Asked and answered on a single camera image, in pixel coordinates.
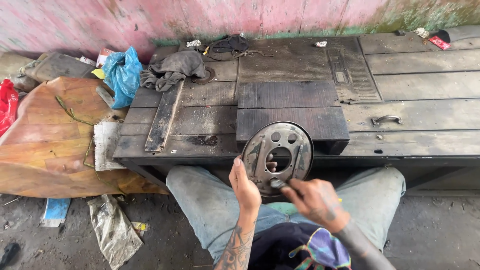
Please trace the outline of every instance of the hand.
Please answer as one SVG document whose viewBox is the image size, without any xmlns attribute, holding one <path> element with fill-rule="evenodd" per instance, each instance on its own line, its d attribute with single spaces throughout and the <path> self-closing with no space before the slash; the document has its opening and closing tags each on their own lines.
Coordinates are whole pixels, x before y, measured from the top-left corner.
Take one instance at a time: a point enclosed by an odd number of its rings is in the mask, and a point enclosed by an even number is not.
<svg viewBox="0 0 480 270">
<path fill-rule="evenodd" d="M 232 184 L 233 191 L 240 205 L 240 211 L 247 213 L 258 213 L 258 209 L 262 204 L 260 191 L 252 181 L 248 180 L 245 165 L 240 159 L 236 157 L 233 161 L 233 167 L 228 176 Z"/>
<path fill-rule="evenodd" d="M 301 181 L 292 178 L 290 187 L 283 187 L 281 192 L 297 207 L 300 214 L 322 225 L 331 233 L 341 231 L 350 221 L 328 181 L 313 179 Z"/>
</svg>

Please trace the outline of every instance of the metal disc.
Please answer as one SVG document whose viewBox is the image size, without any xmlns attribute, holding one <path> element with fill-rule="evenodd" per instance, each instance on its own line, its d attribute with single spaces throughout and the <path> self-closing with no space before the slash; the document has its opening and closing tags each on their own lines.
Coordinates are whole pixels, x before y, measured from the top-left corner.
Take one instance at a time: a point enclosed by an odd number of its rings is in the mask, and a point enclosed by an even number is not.
<svg viewBox="0 0 480 270">
<path fill-rule="evenodd" d="M 266 167 L 266 158 L 276 148 L 279 152 L 290 154 L 290 160 L 283 170 L 270 172 Z M 313 162 L 313 142 L 308 133 L 295 123 L 271 123 L 250 138 L 243 149 L 242 161 L 248 178 L 257 185 L 262 196 L 278 196 L 281 192 L 270 186 L 271 179 L 304 180 Z"/>
</svg>

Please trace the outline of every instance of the plastic bag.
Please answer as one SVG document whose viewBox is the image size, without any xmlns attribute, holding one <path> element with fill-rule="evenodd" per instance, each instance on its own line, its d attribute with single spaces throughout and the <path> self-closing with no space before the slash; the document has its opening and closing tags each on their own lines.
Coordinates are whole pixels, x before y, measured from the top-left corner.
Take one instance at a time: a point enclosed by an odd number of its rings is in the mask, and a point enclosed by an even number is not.
<svg viewBox="0 0 480 270">
<path fill-rule="evenodd" d="M 105 73 L 103 81 L 115 92 L 112 109 L 130 105 L 140 86 L 140 71 L 143 70 L 142 64 L 138 61 L 137 51 L 130 46 L 124 53 L 111 53 L 105 60 L 102 70 Z"/>
<path fill-rule="evenodd" d="M 0 84 L 0 136 L 15 122 L 17 117 L 18 93 L 9 79 Z"/>
</svg>

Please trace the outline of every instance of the metal handle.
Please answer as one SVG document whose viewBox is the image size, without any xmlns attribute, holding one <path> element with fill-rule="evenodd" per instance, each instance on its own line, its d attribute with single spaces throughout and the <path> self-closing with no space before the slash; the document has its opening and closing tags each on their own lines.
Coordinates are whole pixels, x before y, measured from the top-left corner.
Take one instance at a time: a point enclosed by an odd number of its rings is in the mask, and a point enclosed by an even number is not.
<svg viewBox="0 0 480 270">
<path fill-rule="evenodd" d="M 395 119 L 397 123 L 403 124 L 403 120 L 401 117 L 393 115 L 393 114 L 388 114 L 386 116 L 382 116 L 380 118 L 372 118 L 372 122 L 374 125 L 380 124 L 380 121 L 383 121 L 385 119 Z"/>
</svg>

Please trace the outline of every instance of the ribbed rubber mat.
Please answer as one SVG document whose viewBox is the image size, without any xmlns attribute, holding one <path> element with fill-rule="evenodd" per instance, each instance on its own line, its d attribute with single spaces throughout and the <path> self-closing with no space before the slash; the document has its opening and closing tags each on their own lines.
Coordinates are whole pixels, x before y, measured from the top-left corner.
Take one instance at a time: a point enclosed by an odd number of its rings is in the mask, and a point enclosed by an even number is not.
<svg viewBox="0 0 480 270">
<path fill-rule="evenodd" d="M 317 41 L 326 41 L 327 46 L 315 47 Z M 383 102 L 356 37 L 256 39 L 250 41 L 249 50 L 274 56 L 253 53 L 240 57 L 237 85 L 333 80 L 342 102 Z"/>
</svg>

